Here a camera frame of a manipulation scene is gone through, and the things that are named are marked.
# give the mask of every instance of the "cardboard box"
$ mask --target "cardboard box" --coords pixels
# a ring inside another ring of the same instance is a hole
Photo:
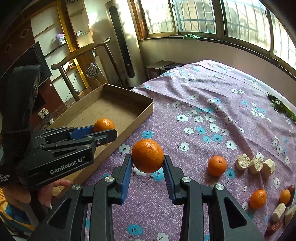
[[[109,118],[115,123],[118,137],[108,146],[96,148],[94,164],[65,178],[82,184],[152,113],[153,99],[109,84],[98,87],[72,105],[49,128],[90,126],[100,118]],[[54,195],[60,191],[59,196],[63,195],[66,190],[55,189]]]

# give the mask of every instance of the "wooden chair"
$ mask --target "wooden chair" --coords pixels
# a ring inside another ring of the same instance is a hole
[[[110,52],[110,49],[107,45],[107,43],[110,41],[111,38],[107,38],[105,41],[101,42],[101,43],[91,43],[91,44],[88,44],[88,45],[85,45],[83,46],[82,48],[79,48],[73,52],[71,52],[68,56],[66,56],[62,61],[60,61],[59,63],[57,64],[53,64],[51,66],[52,70],[56,70],[58,69],[67,85],[67,87],[69,88],[71,94],[73,95],[75,101],[78,101],[80,100],[77,92],[75,91],[75,88],[73,87],[72,83],[70,82],[70,79],[69,77],[67,76],[63,66],[77,58],[78,56],[81,56],[87,52],[91,52],[93,49],[95,49],[96,47],[100,47],[100,46],[104,46],[104,48],[106,49],[106,52],[112,62],[112,65],[115,69],[115,72],[116,74],[118,75],[118,78],[119,78],[119,82],[121,84],[121,87],[125,88],[125,84],[124,84],[124,81],[122,80],[122,78],[120,77],[120,74],[119,74],[119,70],[116,66],[116,63],[114,61],[114,58],[112,56],[112,53]],[[103,76],[102,72],[100,71],[98,65],[96,63],[89,63],[86,67],[86,69],[83,70],[83,73],[88,77],[88,82],[91,81],[90,86],[94,88],[97,88],[103,84],[106,84],[108,83],[108,81],[106,80],[106,78]]]

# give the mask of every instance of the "black tv screen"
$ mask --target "black tv screen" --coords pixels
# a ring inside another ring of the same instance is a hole
[[[25,65],[40,65],[41,73],[40,73],[40,83],[41,85],[45,80],[52,76],[52,73],[45,61],[44,55],[42,53],[39,42],[35,43],[31,48],[29,48],[22,56],[20,56],[17,61],[9,68],[9,70],[13,70],[18,66]]]

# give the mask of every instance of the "floral bedsheet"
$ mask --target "floral bedsheet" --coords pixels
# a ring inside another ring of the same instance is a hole
[[[281,191],[296,180],[295,124],[271,108],[267,92],[282,96],[246,73],[209,60],[168,71],[132,91],[153,98],[153,114],[85,184],[110,175],[137,141],[151,138],[186,176],[203,185],[222,183],[264,234]],[[286,99],[283,101],[296,111]],[[234,161],[241,154],[272,159],[276,170],[268,180],[247,170],[237,172]],[[228,162],[220,178],[207,172],[208,160],[217,155]],[[268,199],[255,211],[248,200],[257,189],[265,189]],[[174,206],[168,197],[162,169],[146,174],[134,167],[124,205],[113,206],[115,240],[179,240],[182,212],[183,207]],[[204,214],[204,240],[209,240],[206,205]],[[280,227],[267,240],[277,240],[283,231]]]

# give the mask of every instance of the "metal screw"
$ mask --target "metal screw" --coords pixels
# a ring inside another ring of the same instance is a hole
[[[80,189],[80,185],[79,184],[74,184],[73,186],[72,186],[72,190],[74,190],[74,191],[77,191],[77,190],[79,190]]]
[[[189,182],[191,182],[191,178],[190,177],[183,177],[182,181],[185,183],[189,183]]]
[[[112,177],[112,176],[108,176],[108,177],[105,177],[105,181],[106,182],[113,182],[113,180],[114,180],[114,177]]]
[[[217,184],[217,185],[216,185],[216,188],[217,188],[218,190],[223,190],[223,189],[224,189],[224,186],[223,186],[222,184]]]

